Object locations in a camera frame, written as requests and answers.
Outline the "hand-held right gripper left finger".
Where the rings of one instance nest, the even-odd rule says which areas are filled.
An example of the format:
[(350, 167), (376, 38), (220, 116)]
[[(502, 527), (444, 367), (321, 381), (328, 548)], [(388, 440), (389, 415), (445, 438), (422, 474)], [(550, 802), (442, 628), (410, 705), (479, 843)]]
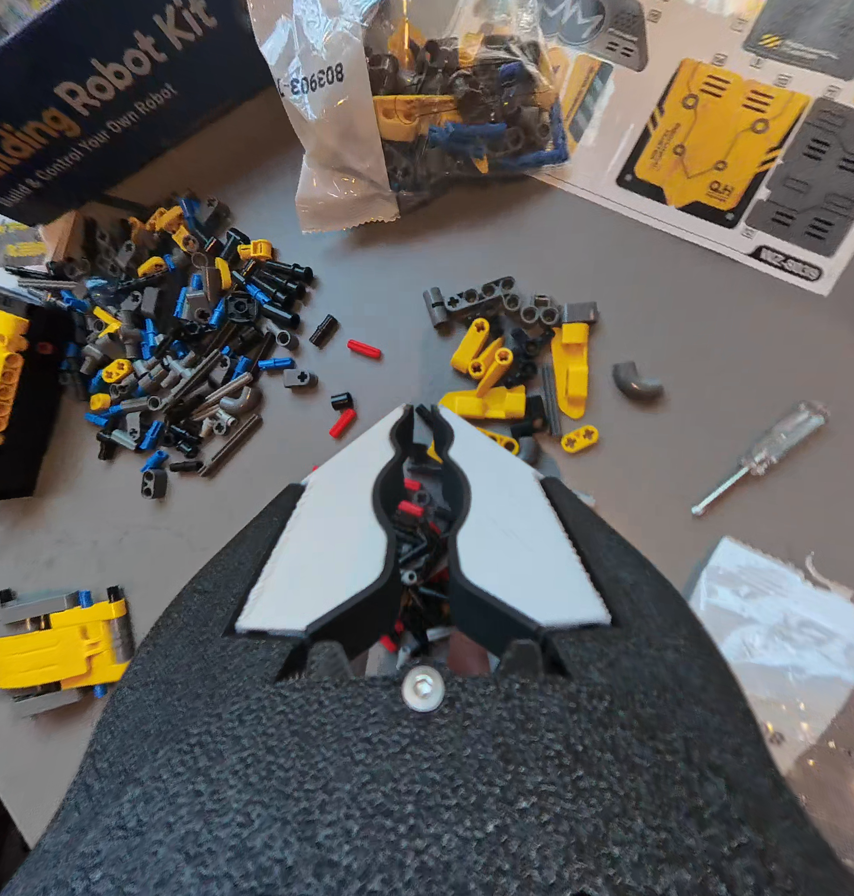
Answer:
[(291, 512), (233, 622), (238, 635), (336, 642), (356, 658), (399, 615), (393, 516), (405, 497), (413, 406), (402, 404), (281, 497)]

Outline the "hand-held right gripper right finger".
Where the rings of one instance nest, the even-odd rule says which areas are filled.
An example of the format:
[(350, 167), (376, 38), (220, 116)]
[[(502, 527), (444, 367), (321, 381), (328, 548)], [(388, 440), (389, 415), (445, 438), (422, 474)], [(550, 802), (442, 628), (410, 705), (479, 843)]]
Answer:
[(433, 409), (442, 493), (453, 514), (448, 597), (456, 626), (500, 657), (515, 641), (610, 626), (544, 476), (447, 408)]

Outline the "clear bag of black parts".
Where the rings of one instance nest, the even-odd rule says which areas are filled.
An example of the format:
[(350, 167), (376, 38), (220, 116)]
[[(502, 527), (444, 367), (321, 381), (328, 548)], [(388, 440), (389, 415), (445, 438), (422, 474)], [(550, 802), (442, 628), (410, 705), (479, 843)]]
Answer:
[(769, 754), (854, 873), (854, 591), (728, 537), (687, 602), (737, 679)]

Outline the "yellow grey brick assembly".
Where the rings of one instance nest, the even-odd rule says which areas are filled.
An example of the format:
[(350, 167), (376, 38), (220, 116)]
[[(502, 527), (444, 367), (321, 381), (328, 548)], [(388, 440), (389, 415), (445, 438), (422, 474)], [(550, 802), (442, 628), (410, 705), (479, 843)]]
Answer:
[(106, 697), (134, 654), (119, 585), (104, 597), (90, 589), (0, 590), (0, 693), (20, 719)]

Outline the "grey desk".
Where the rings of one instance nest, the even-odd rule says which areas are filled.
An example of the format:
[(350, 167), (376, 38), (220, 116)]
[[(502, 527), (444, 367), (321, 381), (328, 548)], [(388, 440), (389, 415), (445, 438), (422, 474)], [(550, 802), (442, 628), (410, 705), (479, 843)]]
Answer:
[[(0, 502), (0, 590), (124, 588), (143, 639), (183, 586), (279, 491), (400, 403), (455, 387), (455, 338), (435, 332), (422, 292), (511, 275), (529, 294), (594, 300), (588, 419), (600, 443), (542, 461), (678, 588), (723, 536), (854, 591), (854, 258), (827, 297), (741, 266), (618, 213), (526, 179), (458, 187), (399, 221), (330, 234), (300, 231), (301, 146), (277, 94), (264, 92), (132, 176), (114, 192), (152, 203), (176, 189), (216, 196), (241, 230), (313, 268), (304, 336), (325, 314), (323, 350), (301, 338), (298, 393), (269, 376), (263, 424), (212, 480), (170, 476), (165, 499), (140, 494), (142, 461), (97, 458), (84, 405), (63, 400), (32, 498)], [(348, 340), (381, 349), (352, 353)], [(625, 399), (615, 363), (665, 387)], [(826, 425), (701, 517), (690, 509), (750, 445), (802, 400)]]

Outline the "person's right hand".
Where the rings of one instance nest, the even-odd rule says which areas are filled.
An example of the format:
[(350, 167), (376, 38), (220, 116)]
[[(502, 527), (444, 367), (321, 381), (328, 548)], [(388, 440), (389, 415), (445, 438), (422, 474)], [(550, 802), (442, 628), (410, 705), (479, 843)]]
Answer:
[(488, 677), (491, 673), (490, 656), (487, 650), (455, 630), (448, 639), (448, 670), (461, 677)]

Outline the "yellow long curved piece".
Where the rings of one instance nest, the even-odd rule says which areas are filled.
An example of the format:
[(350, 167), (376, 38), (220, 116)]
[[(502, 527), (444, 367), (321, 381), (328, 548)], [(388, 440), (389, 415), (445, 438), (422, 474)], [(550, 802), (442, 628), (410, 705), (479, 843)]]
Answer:
[(558, 408), (572, 420), (581, 420), (588, 401), (588, 343), (591, 324), (567, 322), (553, 329), (551, 342)]

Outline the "pile of small connector pieces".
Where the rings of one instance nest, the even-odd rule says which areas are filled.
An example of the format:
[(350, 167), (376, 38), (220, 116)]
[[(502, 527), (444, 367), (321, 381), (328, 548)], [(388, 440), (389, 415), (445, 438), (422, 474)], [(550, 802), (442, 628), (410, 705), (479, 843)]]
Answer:
[(220, 399), (297, 368), (317, 274), (241, 230), (218, 197), (184, 191), (122, 208), (109, 221), (83, 215), (80, 256), (3, 270), (74, 321), (60, 380), (86, 402), (97, 458), (163, 449), (167, 473), (199, 474), (207, 445), (241, 440), (256, 415), (235, 418)]

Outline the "small clear screwdriver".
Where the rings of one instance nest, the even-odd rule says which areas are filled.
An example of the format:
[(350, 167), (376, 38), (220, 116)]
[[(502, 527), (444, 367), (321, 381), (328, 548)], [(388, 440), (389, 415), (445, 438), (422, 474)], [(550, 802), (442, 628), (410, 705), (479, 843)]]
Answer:
[(691, 507), (692, 516), (704, 515), (743, 479), (767, 475), (787, 454), (821, 430), (828, 420), (829, 411), (819, 401), (802, 400), (795, 404), (750, 445), (729, 477)]

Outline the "black battery box yellow assembly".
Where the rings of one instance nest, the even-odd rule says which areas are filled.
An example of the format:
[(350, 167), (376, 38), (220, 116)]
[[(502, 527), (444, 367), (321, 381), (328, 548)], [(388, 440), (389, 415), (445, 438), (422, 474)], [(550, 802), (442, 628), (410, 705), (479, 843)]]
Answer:
[(0, 501), (31, 497), (52, 442), (73, 320), (0, 286)]

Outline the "clear bag of yellow blue parts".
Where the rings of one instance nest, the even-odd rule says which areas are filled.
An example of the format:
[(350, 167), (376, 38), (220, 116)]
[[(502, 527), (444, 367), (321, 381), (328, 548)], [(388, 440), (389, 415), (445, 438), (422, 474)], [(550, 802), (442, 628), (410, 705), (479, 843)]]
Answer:
[(452, 187), (568, 161), (534, 1), (251, 1), (303, 156), (303, 232), (391, 222)]

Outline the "blue kit box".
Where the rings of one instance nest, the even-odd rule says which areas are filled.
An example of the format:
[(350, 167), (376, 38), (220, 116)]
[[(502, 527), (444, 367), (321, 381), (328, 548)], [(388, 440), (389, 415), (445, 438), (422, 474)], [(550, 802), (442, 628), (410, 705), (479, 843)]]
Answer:
[(49, 223), (271, 85), (247, 2), (52, 2), (0, 43), (0, 215)]

